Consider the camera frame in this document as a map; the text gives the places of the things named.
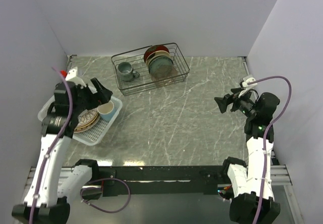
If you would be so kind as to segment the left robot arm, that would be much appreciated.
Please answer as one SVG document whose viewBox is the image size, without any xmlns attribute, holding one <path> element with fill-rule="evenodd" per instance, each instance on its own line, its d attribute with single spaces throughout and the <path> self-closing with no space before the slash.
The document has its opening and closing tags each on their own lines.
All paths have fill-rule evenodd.
<svg viewBox="0 0 323 224">
<path fill-rule="evenodd" d="M 79 160 L 68 179 L 59 185 L 67 148 L 73 138 L 78 117 L 108 103 L 113 93 L 97 78 L 94 90 L 80 79 L 63 79 L 55 86 L 53 101 L 41 123 L 41 150 L 30 189 L 21 204 L 12 209 L 20 223 L 66 223 L 70 203 L 86 184 L 100 179 L 97 161 Z"/>
</svg>

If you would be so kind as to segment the light blue mug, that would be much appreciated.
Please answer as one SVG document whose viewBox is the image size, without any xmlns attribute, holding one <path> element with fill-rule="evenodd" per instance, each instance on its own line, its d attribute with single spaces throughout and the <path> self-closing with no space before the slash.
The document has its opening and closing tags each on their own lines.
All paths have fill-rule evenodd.
<svg viewBox="0 0 323 224">
<path fill-rule="evenodd" d="M 97 111 L 101 118 L 105 121 L 110 121 L 115 114 L 115 106 L 112 101 L 102 104 L 97 107 Z"/>
</svg>

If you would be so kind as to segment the white bottom plate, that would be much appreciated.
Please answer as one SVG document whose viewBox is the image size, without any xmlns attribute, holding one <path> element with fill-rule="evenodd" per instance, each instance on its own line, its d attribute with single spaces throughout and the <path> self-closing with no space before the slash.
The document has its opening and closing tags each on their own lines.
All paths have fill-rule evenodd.
<svg viewBox="0 0 323 224">
<path fill-rule="evenodd" d="M 99 113 L 96 108 L 85 110 L 78 116 L 78 125 L 75 128 L 75 132 L 85 131 L 94 125 L 99 119 Z"/>
</svg>

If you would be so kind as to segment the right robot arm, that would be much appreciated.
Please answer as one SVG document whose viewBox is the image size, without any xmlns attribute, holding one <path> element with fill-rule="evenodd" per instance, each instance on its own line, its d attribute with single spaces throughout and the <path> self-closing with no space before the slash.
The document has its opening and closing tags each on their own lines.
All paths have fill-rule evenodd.
<svg viewBox="0 0 323 224">
<path fill-rule="evenodd" d="M 273 223 L 281 212 L 281 205 L 275 201 L 272 190 L 274 129 L 270 122 L 280 100 L 265 92 L 253 101 L 251 91 L 243 95 L 241 92 L 241 88 L 233 88 L 230 94 L 215 98 L 222 113 L 231 105 L 232 112 L 240 110 L 246 116 L 244 133 L 248 149 L 247 162 L 233 157 L 224 161 L 221 178 L 231 183 L 231 188 L 220 190 L 219 194 L 231 202 L 231 221 Z"/>
</svg>

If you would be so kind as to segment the orange bear plate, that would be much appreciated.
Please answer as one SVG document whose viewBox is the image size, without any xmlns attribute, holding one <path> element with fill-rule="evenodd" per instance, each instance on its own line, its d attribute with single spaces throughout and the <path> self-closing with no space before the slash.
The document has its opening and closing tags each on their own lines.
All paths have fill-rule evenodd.
<svg viewBox="0 0 323 224">
<path fill-rule="evenodd" d="M 89 125 L 83 127 L 83 128 L 78 128 L 74 130 L 74 133 L 81 133 L 81 132 L 85 132 L 91 128 L 93 128 L 97 122 L 99 121 L 99 118 L 97 118 L 95 121 L 93 121 L 92 123 L 90 123 Z"/>
</svg>

